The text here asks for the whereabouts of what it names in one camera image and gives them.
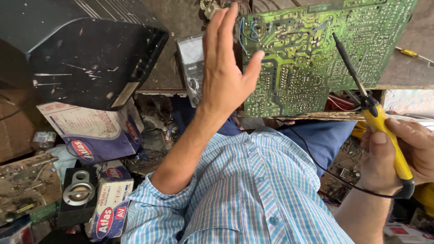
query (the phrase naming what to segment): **shirt cuff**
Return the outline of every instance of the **shirt cuff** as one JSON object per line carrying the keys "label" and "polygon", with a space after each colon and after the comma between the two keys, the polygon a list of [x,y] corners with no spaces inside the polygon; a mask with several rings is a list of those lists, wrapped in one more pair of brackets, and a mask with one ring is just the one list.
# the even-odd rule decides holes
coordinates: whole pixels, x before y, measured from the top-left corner
{"label": "shirt cuff", "polygon": [[196,186],[196,177],[193,175],[190,184],[177,194],[163,194],[157,190],[149,180],[153,173],[147,174],[145,180],[127,198],[151,206],[166,207],[176,210],[185,208],[190,202]]}

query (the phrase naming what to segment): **striped shirt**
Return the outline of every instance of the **striped shirt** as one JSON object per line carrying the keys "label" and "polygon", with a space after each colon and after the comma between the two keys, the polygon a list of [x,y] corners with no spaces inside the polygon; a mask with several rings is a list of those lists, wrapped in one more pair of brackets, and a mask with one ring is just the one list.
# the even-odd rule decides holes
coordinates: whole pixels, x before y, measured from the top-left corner
{"label": "striped shirt", "polygon": [[215,134],[177,194],[150,176],[129,196],[123,243],[353,243],[317,195],[310,157],[268,127]]}

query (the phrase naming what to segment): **green circuit board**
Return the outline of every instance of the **green circuit board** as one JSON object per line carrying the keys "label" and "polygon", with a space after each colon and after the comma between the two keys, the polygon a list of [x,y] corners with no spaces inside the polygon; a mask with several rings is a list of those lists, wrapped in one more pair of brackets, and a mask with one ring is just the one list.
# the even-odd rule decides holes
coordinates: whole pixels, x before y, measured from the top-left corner
{"label": "green circuit board", "polygon": [[332,37],[335,32],[365,87],[374,87],[417,0],[346,0],[244,16],[243,68],[265,57],[247,118],[322,111],[328,94],[357,89]]}

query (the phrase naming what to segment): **black speaker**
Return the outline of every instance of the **black speaker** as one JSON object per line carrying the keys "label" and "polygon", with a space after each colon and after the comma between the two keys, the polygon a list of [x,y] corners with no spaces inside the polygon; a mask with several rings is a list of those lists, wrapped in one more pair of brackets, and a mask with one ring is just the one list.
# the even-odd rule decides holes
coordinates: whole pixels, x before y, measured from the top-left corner
{"label": "black speaker", "polygon": [[57,228],[89,221],[96,207],[96,168],[68,168],[63,182]]}

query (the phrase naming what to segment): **forearm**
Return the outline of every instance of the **forearm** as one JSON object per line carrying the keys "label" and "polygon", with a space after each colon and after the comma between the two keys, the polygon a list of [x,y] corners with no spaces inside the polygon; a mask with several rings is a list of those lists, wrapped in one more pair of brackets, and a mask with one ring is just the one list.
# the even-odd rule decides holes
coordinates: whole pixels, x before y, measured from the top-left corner
{"label": "forearm", "polygon": [[379,244],[383,243],[383,227],[390,207],[391,199],[352,189],[334,217],[355,243]]}
{"label": "forearm", "polygon": [[152,175],[153,186],[163,194],[176,194],[187,187],[207,143],[226,119],[207,114],[199,106],[185,132]]}

